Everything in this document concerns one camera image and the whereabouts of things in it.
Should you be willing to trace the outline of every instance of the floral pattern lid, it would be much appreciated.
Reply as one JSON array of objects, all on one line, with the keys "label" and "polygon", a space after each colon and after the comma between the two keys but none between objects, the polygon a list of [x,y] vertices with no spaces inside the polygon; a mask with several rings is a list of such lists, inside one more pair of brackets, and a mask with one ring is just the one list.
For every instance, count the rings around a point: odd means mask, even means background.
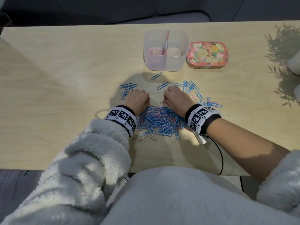
[{"label": "floral pattern lid", "polygon": [[191,42],[187,63],[193,69],[219,69],[228,62],[228,49],[222,42]]}]

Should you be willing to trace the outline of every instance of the light wood tabletop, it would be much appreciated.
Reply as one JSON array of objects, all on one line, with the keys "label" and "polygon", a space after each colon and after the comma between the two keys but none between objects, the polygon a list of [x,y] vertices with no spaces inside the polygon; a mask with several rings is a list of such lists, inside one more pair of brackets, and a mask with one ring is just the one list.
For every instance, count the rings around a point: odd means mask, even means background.
[{"label": "light wood tabletop", "polygon": [[[300,136],[300,106],[293,90],[300,77],[286,61],[300,50],[300,21],[156,25],[8,27],[0,37],[0,168],[37,169],[52,159],[93,118],[121,103],[119,85],[137,83],[160,106],[162,83],[192,80],[203,97],[249,131],[289,150]],[[150,28],[182,29],[192,41],[220,41],[228,64],[217,70],[150,71],[143,38]],[[156,166],[185,166],[219,173],[221,158],[211,142],[193,133],[130,140],[131,172]],[[246,175],[224,151],[223,175]]]}]

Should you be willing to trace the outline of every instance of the hand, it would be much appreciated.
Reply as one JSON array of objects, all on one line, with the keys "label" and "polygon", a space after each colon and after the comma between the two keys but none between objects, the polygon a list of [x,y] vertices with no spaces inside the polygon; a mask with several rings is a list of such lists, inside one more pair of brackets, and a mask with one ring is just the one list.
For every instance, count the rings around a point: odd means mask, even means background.
[{"label": "hand", "polygon": [[149,93],[145,90],[134,89],[128,93],[123,105],[128,106],[138,116],[150,105]]},{"label": "hand", "polygon": [[164,102],[171,107],[171,109],[181,117],[185,117],[186,112],[195,102],[190,96],[184,93],[177,86],[170,86],[168,90],[163,93]]}]

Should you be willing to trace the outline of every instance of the clear plastic container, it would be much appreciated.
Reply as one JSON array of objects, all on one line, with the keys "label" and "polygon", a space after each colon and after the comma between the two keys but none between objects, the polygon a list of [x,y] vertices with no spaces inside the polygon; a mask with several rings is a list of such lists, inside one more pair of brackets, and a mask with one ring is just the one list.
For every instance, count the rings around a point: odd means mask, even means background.
[{"label": "clear plastic container", "polygon": [[166,29],[148,30],[144,37],[144,58],[146,67],[153,71],[179,71],[189,51],[189,36],[183,30],[169,30],[167,55],[149,54],[151,49],[166,46]]}]

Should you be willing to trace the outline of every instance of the white fluffy sleeve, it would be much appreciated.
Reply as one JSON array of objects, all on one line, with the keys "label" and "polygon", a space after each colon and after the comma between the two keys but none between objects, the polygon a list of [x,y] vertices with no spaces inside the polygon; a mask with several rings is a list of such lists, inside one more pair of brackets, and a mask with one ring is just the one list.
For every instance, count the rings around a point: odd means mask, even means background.
[{"label": "white fluffy sleeve", "polygon": [[300,217],[300,151],[293,150],[261,184],[257,201]]},{"label": "white fluffy sleeve", "polygon": [[37,188],[4,224],[99,225],[106,201],[130,167],[129,134],[119,124],[94,119],[58,154]]}]

